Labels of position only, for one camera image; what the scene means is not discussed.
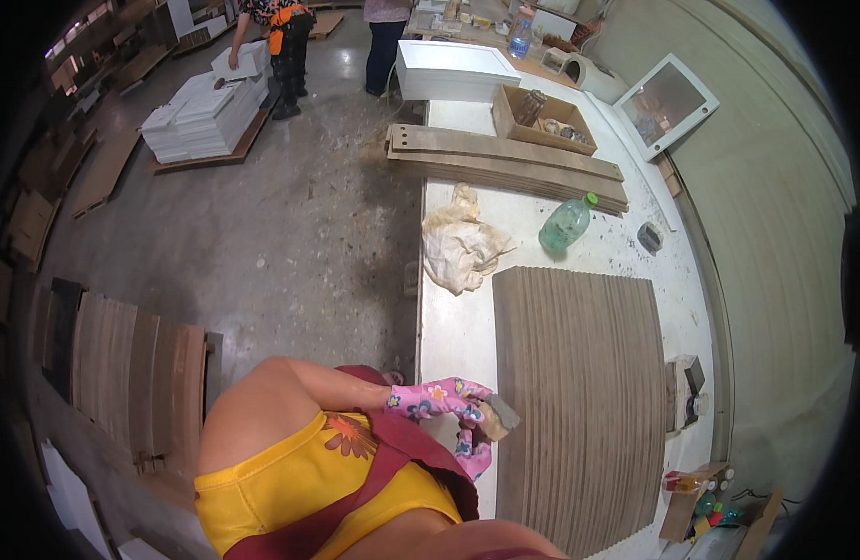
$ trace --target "person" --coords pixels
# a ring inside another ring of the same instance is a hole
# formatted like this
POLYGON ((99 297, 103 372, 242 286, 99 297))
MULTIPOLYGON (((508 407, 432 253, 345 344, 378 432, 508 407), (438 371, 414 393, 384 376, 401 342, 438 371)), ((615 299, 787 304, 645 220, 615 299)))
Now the person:
POLYGON ((566 557, 526 527, 478 521, 490 390, 387 385, 365 365, 270 357, 222 393, 200 438, 195 504, 223 560, 566 557), (454 454, 416 420, 460 419, 454 454))
POLYGON ((411 16, 412 0, 365 0, 364 20, 371 25, 371 51, 368 53, 364 88, 377 97, 386 91, 396 49, 411 16))
POLYGON ((231 42, 231 54, 227 56, 231 70, 237 69, 237 53, 244 44, 250 19, 263 27, 269 26, 267 45, 271 67, 283 100, 283 105, 274 111, 271 118, 284 120, 301 115, 296 98, 309 94, 305 89, 305 51, 309 31, 316 21, 314 14, 296 0, 240 0, 237 30, 231 42))

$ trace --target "black pants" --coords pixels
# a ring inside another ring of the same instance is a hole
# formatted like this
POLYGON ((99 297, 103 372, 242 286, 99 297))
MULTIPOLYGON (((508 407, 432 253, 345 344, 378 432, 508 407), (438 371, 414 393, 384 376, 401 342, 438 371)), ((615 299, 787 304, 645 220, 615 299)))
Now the black pants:
POLYGON ((396 50, 407 21, 371 24, 371 52, 368 54, 367 84, 372 95, 386 90, 392 64, 396 61, 396 50))
POLYGON ((305 88, 305 50, 313 24, 311 14, 291 17, 284 26, 280 54, 271 55, 274 79, 280 86, 280 97, 288 106, 296 104, 296 92, 305 88))

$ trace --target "pink floral glove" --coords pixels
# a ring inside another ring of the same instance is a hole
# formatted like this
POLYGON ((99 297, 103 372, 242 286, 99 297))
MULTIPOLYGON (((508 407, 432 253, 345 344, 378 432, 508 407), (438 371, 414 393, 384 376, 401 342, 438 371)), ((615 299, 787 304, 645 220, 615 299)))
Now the pink floral glove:
POLYGON ((458 432, 458 447, 455 448, 455 461, 461 465, 471 480, 476 482, 480 475, 491 465, 491 443, 482 441, 473 445, 474 433, 469 428, 458 432))
POLYGON ((409 420, 429 419, 445 412, 454 412, 469 427, 482 421, 477 401, 491 389, 460 377, 448 377, 423 385, 393 385, 385 412, 409 420))

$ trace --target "white table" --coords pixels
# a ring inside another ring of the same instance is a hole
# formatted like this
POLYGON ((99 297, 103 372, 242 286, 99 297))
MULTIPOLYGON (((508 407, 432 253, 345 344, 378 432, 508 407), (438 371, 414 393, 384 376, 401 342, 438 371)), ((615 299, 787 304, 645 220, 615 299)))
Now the white table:
MULTIPOLYGON (((594 156, 618 164, 625 176, 623 187, 629 198, 629 211, 622 218, 592 212, 594 218, 586 233, 569 248, 565 259, 555 262, 539 245, 536 236, 559 202, 473 185, 477 191, 480 220, 508 231, 517 242, 515 251, 503 255, 498 271, 518 265, 544 266, 650 279, 657 294, 664 360, 677 354, 697 354, 706 386, 712 392, 712 341, 703 287, 678 208, 657 167, 644 162, 611 106, 545 78, 520 74, 523 78, 520 87, 542 90, 579 108, 598 145, 594 156), (648 254, 637 241, 637 230, 646 221, 653 222, 664 235, 664 246, 657 256, 648 254)), ((488 103, 431 101, 427 125, 495 134, 488 103)), ((450 203, 453 186, 452 181, 427 179, 422 219, 427 212, 450 203)), ((494 324, 490 278, 476 292, 464 292, 455 297, 434 284, 423 271, 418 288, 415 360, 418 382, 459 375, 497 389, 494 324)), ((694 469, 709 461, 712 414, 710 411, 694 426, 667 438, 664 470, 694 469)), ((454 449, 458 431, 456 419, 434 420, 424 428, 454 449)), ((495 459, 491 468, 476 482, 483 519, 495 517, 496 446, 492 448, 495 459)), ((666 545, 657 535, 668 505, 669 495, 662 492, 654 523, 593 557, 658 557, 666 545)))

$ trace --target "maroon apron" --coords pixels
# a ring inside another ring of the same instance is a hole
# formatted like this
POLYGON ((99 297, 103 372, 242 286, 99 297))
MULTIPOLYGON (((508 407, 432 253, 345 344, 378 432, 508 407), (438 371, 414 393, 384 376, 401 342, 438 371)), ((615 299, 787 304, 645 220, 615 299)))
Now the maroon apron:
MULTIPOLYGON (((369 383, 388 385, 383 376, 368 365, 341 365, 337 369, 369 383)), ((411 420, 381 412, 367 411, 363 414, 371 423, 371 433, 377 440, 377 454, 362 487, 286 527, 237 541, 224 554, 224 560, 311 558, 333 535, 346 515, 377 496, 409 461, 416 462, 448 488, 461 519, 479 519, 476 487, 448 449, 411 420)))

